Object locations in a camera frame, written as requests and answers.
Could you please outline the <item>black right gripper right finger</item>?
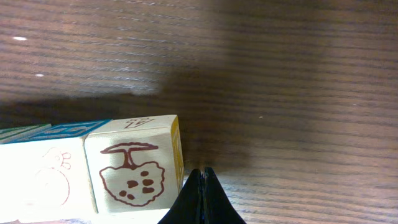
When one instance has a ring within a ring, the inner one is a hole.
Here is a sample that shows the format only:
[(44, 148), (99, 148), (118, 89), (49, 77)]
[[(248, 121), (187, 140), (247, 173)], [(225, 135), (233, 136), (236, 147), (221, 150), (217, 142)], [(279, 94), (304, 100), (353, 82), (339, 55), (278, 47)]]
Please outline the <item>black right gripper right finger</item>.
[(246, 224), (233, 208), (211, 167), (204, 168), (202, 181), (203, 221), (205, 224)]

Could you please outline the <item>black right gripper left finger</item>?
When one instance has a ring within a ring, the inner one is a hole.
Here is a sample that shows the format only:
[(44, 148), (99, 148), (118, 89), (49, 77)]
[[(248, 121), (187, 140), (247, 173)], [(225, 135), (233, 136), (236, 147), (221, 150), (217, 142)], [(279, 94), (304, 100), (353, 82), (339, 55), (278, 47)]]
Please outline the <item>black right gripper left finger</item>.
[(200, 224), (201, 210), (201, 171), (194, 169), (174, 204), (158, 224)]

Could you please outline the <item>wooden block yellow side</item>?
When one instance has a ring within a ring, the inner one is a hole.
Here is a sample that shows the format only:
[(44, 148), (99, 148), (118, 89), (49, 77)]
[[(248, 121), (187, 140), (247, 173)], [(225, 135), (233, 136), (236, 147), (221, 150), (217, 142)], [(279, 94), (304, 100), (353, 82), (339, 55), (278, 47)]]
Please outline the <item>wooden block yellow side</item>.
[(99, 213), (170, 208), (181, 191), (175, 114), (112, 120), (89, 133), (85, 152)]

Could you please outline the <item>wooden block red side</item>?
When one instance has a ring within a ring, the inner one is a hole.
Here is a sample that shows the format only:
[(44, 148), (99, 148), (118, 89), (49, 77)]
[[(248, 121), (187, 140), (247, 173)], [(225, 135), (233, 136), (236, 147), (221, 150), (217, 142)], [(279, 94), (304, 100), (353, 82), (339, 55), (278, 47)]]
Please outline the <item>wooden block red side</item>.
[(1, 221), (96, 214), (85, 139), (106, 123), (59, 124), (1, 145)]

